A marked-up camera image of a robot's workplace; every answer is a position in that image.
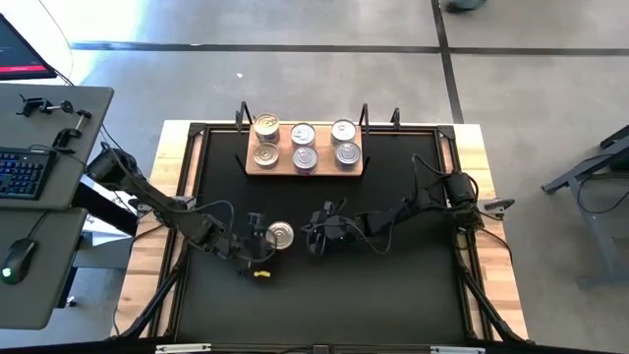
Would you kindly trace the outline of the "grey desk top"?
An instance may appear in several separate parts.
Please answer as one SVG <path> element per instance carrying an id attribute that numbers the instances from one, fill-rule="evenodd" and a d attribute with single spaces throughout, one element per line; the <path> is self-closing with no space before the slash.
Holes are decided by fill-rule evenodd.
<path id="1" fill-rule="evenodd" d="M 43 97 L 53 104 L 68 100 L 73 104 L 74 112 L 70 114 L 55 110 L 51 114 L 44 114 L 35 111 L 30 117 L 17 115 L 23 106 L 20 95 L 25 98 Z M 0 208 L 68 207 L 84 174 L 113 95 L 113 88 L 0 84 L 0 147 L 46 149 L 56 153 L 47 183 L 38 200 L 0 199 Z M 64 154 L 54 150 L 52 144 L 55 137 L 62 129 L 76 126 L 78 116 L 75 112 L 81 109 L 90 112 L 92 117 L 84 120 L 81 126 L 83 135 L 69 143 L 75 153 Z"/>
<path id="2" fill-rule="evenodd" d="M 72 266 L 86 210 L 0 211 L 0 277 L 8 249 L 17 240 L 36 243 L 29 272 L 16 285 L 0 279 L 0 329 L 42 329 L 57 306 Z"/>

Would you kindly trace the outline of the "silver aluminium bracket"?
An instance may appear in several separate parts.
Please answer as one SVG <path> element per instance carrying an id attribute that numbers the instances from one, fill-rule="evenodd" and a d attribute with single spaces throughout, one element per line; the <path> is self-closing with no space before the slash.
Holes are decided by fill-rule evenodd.
<path id="1" fill-rule="evenodd" d="M 209 343 L 160 344 L 155 347 L 154 354 L 194 354 L 211 352 Z"/>
<path id="2" fill-rule="evenodd" d="M 430 348 L 430 354 L 486 354 L 486 350 L 482 347 L 434 345 Z"/>

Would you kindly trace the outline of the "person's foot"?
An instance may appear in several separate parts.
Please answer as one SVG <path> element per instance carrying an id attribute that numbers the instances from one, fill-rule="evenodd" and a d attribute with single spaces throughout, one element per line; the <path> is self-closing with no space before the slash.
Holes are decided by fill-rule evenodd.
<path id="1" fill-rule="evenodd" d="M 462 14 L 481 8 L 487 0 L 447 0 L 445 11 L 450 14 Z"/>

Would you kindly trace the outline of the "grey metal table frame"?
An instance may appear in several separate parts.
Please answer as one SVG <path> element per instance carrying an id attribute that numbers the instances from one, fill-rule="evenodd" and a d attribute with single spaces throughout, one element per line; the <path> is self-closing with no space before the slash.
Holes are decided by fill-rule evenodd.
<path id="1" fill-rule="evenodd" d="M 582 288 L 629 282 L 629 125 L 599 144 L 596 155 L 542 185 L 547 195 L 567 188 L 593 237 L 600 274 L 579 281 Z"/>

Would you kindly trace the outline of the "red-labelled tuna can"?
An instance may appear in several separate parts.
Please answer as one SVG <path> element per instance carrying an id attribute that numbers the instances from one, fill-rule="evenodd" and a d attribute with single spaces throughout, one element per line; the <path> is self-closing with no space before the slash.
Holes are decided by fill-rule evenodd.
<path id="1" fill-rule="evenodd" d="M 297 147 L 292 154 L 292 163 L 300 174 L 313 174 L 318 164 L 318 154 L 312 147 Z"/>
<path id="2" fill-rule="evenodd" d="M 291 129 L 291 142 L 294 147 L 311 147 L 315 144 L 316 129 L 305 122 L 298 123 Z"/>

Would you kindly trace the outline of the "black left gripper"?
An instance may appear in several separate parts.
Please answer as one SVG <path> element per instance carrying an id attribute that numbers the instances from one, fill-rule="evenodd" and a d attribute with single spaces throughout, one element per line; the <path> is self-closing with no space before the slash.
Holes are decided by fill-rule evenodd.
<path id="1" fill-rule="evenodd" d="M 246 236 L 232 234 L 221 237 L 215 244 L 215 256 L 230 262 L 236 269 L 265 267 L 271 259 L 271 250 L 263 251 L 263 232 L 267 228 L 263 213 L 250 212 L 248 225 L 254 230 Z"/>

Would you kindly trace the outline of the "green-labelled can silver lid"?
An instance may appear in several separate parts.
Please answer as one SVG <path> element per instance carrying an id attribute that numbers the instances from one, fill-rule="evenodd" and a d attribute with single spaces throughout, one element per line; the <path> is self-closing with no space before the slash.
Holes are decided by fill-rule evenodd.
<path id="1" fill-rule="evenodd" d="M 352 143 L 357 134 L 356 125 L 347 119 L 335 121 L 330 128 L 330 139 L 334 146 Z"/>
<path id="2" fill-rule="evenodd" d="M 361 148 L 353 142 L 339 144 L 335 148 L 335 163 L 340 169 L 352 169 L 361 159 Z"/>

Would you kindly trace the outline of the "blue-labelled seafood can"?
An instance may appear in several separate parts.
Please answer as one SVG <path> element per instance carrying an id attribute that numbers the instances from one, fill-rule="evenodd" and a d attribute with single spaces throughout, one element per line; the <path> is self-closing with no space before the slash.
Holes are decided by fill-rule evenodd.
<path id="1" fill-rule="evenodd" d="M 254 131 L 261 143 L 276 144 L 280 137 L 280 120 L 271 113 L 260 114 L 254 121 Z"/>
<path id="2" fill-rule="evenodd" d="M 263 169 L 274 168 L 279 161 L 279 147 L 272 143 L 263 143 L 253 152 L 254 162 Z"/>
<path id="3" fill-rule="evenodd" d="M 285 221 L 276 221 L 266 230 L 265 239 L 274 250 L 289 248 L 295 238 L 292 226 Z"/>

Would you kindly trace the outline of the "black table mat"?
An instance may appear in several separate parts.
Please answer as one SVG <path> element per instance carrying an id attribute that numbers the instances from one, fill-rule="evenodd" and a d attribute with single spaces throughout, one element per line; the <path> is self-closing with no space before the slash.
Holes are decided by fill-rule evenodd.
<path id="1" fill-rule="evenodd" d="M 430 135 L 373 135 L 361 177 L 247 176 L 240 134 L 211 137 L 200 181 L 211 212 L 249 232 L 247 216 L 308 223 L 326 202 L 344 214 L 387 210 L 415 184 L 432 185 L 438 164 Z M 426 212 L 369 244 L 327 247 L 316 259 L 306 238 L 267 264 L 270 277 L 244 276 L 230 262 L 192 250 L 176 338 L 227 344 L 457 344 L 464 338 L 459 288 L 445 217 Z"/>

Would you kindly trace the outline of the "black computer mouse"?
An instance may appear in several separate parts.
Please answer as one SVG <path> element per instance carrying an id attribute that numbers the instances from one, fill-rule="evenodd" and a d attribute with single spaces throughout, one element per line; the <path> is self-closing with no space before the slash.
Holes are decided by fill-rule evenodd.
<path id="1" fill-rule="evenodd" d="M 17 285 L 29 273 L 29 267 L 37 248 L 37 242 L 29 238 L 15 241 L 8 249 L 0 267 L 0 280 L 7 285 Z"/>

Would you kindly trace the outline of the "black aluminium table frame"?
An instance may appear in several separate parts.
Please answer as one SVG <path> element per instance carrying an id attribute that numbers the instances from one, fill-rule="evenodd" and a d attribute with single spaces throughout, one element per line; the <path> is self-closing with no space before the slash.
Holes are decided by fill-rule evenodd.
<path id="1" fill-rule="evenodd" d="M 234 134 L 236 131 L 236 125 L 230 121 L 166 121 L 159 138 L 151 181 L 165 193 L 196 193 L 200 187 L 201 169 L 209 162 L 205 153 L 212 136 Z M 392 123 L 373 123 L 365 129 L 362 140 L 372 148 L 377 135 L 430 134 L 436 135 L 437 151 L 446 170 L 460 168 L 470 173 L 480 182 L 481 195 L 493 196 L 483 136 L 477 125 L 410 123 L 395 126 Z M 464 285 L 466 330 L 476 340 L 498 341 L 504 329 L 527 339 L 512 256 L 507 248 L 502 223 L 494 217 L 487 217 L 485 221 L 488 231 L 479 231 L 475 235 L 461 233 L 455 245 L 476 285 L 485 292 L 486 299 L 501 317 L 502 323 L 493 324 L 471 288 Z M 163 229 L 154 217 L 141 221 L 138 231 L 142 238 L 132 247 L 118 302 L 119 329 L 131 326 L 140 307 L 149 301 L 149 287 L 159 287 L 164 283 L 183 246 L 181 236 Z"/>

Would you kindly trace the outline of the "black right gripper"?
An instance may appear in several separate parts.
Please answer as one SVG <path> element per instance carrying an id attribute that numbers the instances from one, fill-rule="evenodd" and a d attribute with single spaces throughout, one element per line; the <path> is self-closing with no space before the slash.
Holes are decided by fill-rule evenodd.
<path id="1" fill-rule="evenodd" d="M 319 224 L 320 212 L 315 211 L 304 228 L 312 228 Z M 353 221 L 342 215 L 329 216 L 317 228 L 305 231 L 307 242 L 316 242 L 319 235 L 326 241 L 333 243 L 352 243 L 355 241 L 354 223 Z"/>

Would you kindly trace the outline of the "black screw clamp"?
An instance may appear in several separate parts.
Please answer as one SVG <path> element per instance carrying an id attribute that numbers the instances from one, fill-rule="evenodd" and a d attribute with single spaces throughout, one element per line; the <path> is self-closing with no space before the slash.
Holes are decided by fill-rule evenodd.
<path id="1" fill-rule="evenodd" d="M 25 98 L 20 95 L 22 99 L 22 110 L 17 112 L 17 115 L 30 117 L 30 115 L 38 111 L 44 114 L 51 114 L 55 110 L 61 110 L 65 113 L 72 114 L 74 112 L 73 104 L 68 100 L 63 100 L 58 104 L 51 103 L 48 99 L 43 97 Z"/>
<path id="2" fill-rule="evenodd" d="M 69 143 L 72 139 L 79 139 L 83 133 L 81 132 L 81 126 L 84 120 L 89 120 L 92 114 L 86 110 L 78 110 L 75 112 L 78 116 L 78 123 L 74 128 L 64 128 L 55 137 L 52 148 L 60 153 L 74 154 L 75 151 L 69 147 Z"/>

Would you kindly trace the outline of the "black computer monitor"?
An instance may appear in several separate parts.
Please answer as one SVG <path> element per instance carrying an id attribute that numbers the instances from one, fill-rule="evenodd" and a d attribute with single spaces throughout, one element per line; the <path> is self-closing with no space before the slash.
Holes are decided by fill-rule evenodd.
<path id="1" fill-rule="evenodd" d="M 0 13 L 0 81 L 56 77 L 55 70 Z"/>

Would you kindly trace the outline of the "black backlit keyboard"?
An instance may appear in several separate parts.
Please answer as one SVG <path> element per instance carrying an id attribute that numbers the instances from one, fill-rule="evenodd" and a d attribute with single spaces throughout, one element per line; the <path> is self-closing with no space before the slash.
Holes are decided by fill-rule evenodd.
<path id="1" fill-rule="evenodd" d="M 0 199 L 39 199 L 56 158 L 54 151 L 0 147 Z"/>

